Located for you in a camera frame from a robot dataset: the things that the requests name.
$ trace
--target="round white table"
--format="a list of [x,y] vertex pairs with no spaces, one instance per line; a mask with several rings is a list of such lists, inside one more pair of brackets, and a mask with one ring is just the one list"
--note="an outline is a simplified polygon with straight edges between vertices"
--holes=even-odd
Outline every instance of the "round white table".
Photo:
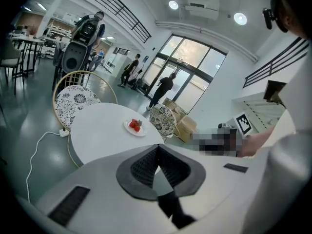
[[[124,121],[132,119],[142,121],[147,128],[146,136],[138,137],[125,129]],[[148,119],[112,103],[96,103],[79,111],[72,124],[71,140],[83,164],[133,148],[164,143]]]

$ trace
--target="white plate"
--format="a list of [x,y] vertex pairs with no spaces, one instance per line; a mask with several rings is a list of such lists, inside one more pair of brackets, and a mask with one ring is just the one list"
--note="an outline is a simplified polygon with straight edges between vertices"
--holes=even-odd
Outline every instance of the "white plate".
[[136,130],[134,130],[132,127],[130,127],[130,123],[131,123],[132,120],[126,120],[124,121],[123,123],[123,126],[125,127],[125,129],[127,129],[127,131],[135,136],[139,136],[139,137],[143,137],[143,136],[146,136],[147,134],[147,129],[146,127],[144,127],[143,125],[141,126],[140,128],[140,131],[137,132]]

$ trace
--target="black metal railing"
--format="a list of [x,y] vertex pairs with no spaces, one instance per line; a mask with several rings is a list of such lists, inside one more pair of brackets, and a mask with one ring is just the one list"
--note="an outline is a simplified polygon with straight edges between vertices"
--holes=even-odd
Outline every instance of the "black metal railing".
[[252,74],[248,75],[245,78],[245,84],[243,88],[252,85],[255,82],[260,81],[268,76],[271,76],[293,64],[294,62],[300,60],[307,54],[308,46],[309,43],[306,40],[297,38],[276,57],[263,65],[261,68],[254,71]]
[[139,19],[120,0],[95,0],[119,18],[132,32],[145,43],[151,34],[143,26]]

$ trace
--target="white cable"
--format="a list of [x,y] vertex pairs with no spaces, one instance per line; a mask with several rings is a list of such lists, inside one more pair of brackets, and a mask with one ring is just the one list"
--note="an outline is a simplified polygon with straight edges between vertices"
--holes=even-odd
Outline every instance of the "white cable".
[[32,169],[33,169],[32,164],[31,164],[31,160],[33,159],[33,157],[34,157],[34,156],[36,155],[36,153],[37,153],[39,142],[42,140],[42,138],[43,138],[46,134],[54,134],[54,135],[59,136],[59,134],[56,134],[56,133],[53,133],[53,132],[46,132],[44,135],[42,135],[42,137],[41,137],[41,138],[38,140],[38,142],[37,142],[36,151],[35,151],[35,153],[34,153],[34,154],[31,156],[31,158],[30,158],[30,171],[29,171],[29,174],[28,174],[28,176],[27,176],[27,178],[26,178],[28,202],[30,202],[30,199],[29,199],[29,188],[28,188],[28,178],[29,178],[29,176],[30,176],[30,174],[31,174],[31,171],[32,171]]

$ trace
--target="man in black clothes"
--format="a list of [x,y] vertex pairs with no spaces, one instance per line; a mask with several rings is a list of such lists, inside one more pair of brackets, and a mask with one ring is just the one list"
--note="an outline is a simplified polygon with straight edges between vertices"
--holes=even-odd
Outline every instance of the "man in black clothes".
[[172,73],[169,77],[165,77],[159,81],[159,88],[154,93],[154,97],[151,100],[151,103],[146,109],[149,111],[151,107],[157,105],[160,98],[162,98],[169,90],[174,86],[173,79],[176,78],[176,73]]
[[136,67],[138,66],[138,59],[140,57],[141,57],[141,55],[137,54],[136,55],[136,59],[133,60],[132,62],[130,62],[130,64],[127,67],[125,67],[124,72],[121,75],[121,84],[118,84],[119,87],[124,88],[126,86],[126,84],[128,82],[128,79],[129,79],[129,77],[131,75],[131,72],[133,70],[135,70]]

